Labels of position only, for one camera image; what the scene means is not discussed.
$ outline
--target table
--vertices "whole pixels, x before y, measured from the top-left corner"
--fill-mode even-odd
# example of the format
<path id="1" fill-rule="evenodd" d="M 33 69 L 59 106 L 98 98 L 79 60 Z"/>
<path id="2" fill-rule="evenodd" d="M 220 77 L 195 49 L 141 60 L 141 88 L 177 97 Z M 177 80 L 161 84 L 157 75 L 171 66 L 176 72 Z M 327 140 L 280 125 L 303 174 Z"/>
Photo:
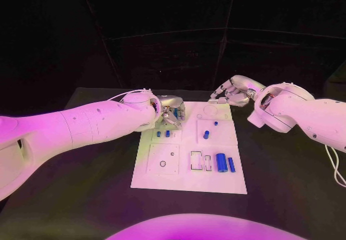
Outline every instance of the table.
<path id="1" fill-rule="evenodd" d="M 79 87 L 66 109 L 125 91 Z M 206 101 L 212 92 L 153 93 Z M 130 188 L 141 135 L 134 132 L 43 164 L 9 198 L 0 239 L 104 239 L 144 220 L 182 213 L 248 219 L 307 239 L 344 239 L 346 189 L 334 182 L 324 146 L 298 127 L 288 133 L 256 128 L 246 120 L 252 105 L 231 107 L 248 195 Z"/>

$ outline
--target robotic arm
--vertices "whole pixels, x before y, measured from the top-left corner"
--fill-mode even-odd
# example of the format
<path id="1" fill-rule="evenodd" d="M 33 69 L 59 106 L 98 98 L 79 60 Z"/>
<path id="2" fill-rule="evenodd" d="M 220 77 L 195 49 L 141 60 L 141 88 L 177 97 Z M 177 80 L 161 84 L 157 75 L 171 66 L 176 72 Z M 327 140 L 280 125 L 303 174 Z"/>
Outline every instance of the robotic arm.
<path id="1" fill-rule="evenodd" d="M 133 91 L 120 102 L 99 101 L 29 117 L 0 116 L 0 200 L 55 155 L 151 129 L 158 121 L 180 128 L 183 119 L 183 99 L 154 96 L 150 90 Z"/>
<path id="2" fill-rule="evenodd" d="M 216 96 L 225 91 L 225 97 Z M 298 125 L 306 135 L 346 153 L 346 103 L 314 99 L 293 83 L 265 87 L 251 78 L 235 75 L 210 95 L 210 104 L 245 106 L 254 100 L 248 121 L 261 128 L 267 124 L 287 133 Z"/>

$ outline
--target cable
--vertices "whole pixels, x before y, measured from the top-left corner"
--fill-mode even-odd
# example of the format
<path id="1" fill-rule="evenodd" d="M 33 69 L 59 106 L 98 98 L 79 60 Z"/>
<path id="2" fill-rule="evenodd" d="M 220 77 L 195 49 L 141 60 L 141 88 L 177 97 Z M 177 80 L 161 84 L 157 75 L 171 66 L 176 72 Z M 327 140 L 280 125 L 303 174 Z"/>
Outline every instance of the cable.
<path id="1" fill-rule="evenodd" d="M 330 159 L 330 162 L 331 162 L 331 166 L 333 166 L 333 170 L 334 170 L 334 171 L 333 171 L 334 181 L 337 182 L 337 184 L 339 184 L 340 186 L 343 186 L 343 187 L 346 188 L 346 180 L 344 180 L 342 174 L 340 174 L 339 171 L 337 171 L 337 168 L 339 168 L 339 156 L 337 156 L 337 152 L 336 152 L 334 148 L 330 147 L 331 150 L 333 150 L 334 157 L 336 157 L 336 164 L 334 164 L 333 158 L 331 158 L 331 156 L 330 156 L 330 151 L 329 151 L 327 145 L 324 145 L 324 148 L 326 148 L 326 154 L 327 154 L 327 156 L 329 156 L 329 159 Z M 344 184 L 342 184 L 342 183 L 339 182 L 337 176 L 340 177 L 340 179 L 342 179 L 342 181 L 343 181 Z"/>
<path id="2" fill-rule="evenodd" d="M 117 98 L 118 96 L 121 96 L 121 95 L 124 95 L 124 94 L 130 94 L 130 93 L 138 92 L 138 91 L 145 91 L 145 89 L 137 89 L 137 90 L 133 90 L 133 91 L 127 91 L 127 92 L 118 94 L 117 96 L 111 97 L 107 101 L 112 100 L 114 98 Z"/>

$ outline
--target black tabletop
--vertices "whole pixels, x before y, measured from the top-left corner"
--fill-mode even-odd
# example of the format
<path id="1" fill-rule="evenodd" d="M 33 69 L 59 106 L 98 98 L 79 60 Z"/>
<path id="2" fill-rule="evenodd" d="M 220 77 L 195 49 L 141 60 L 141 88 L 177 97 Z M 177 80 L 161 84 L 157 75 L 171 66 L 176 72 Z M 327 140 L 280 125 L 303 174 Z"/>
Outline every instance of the black tabletop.
<path id="1" fill-rule="evenodd" d="M 78 88 L 66 109 L 125 91 Z M 206 101 L 212 92 L 153 93 Z M 346 189 L 334 182 L 324 146 L 298 127 L 288 133 L 256 128 L 246 120 L 252 106 L 231 107 L 246 195 L 130 188 L 141 135 L 134 132 L 42 165 L 9 198 L 0 239 L 104 239 L 147 219 L 182 213 L 248 219 L 307 239 L 344 239 Z"/>

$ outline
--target white board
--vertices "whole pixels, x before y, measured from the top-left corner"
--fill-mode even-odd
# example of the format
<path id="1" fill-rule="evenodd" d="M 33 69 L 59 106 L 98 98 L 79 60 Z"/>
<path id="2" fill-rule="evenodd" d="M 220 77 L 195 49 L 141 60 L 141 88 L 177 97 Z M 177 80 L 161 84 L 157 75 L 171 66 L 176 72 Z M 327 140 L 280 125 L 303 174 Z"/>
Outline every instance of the white board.
<path id="1" fill-rule="evenodd" d="M 229 105 L 187 101 L 184 107 L 182 130 L 157 123 L 154 129 L 141 133 L 131 188 L 246 194 Z M 218 172 L 218 153 L 232 158 L 235 172 L 228 159 L 228 171 Z"/>

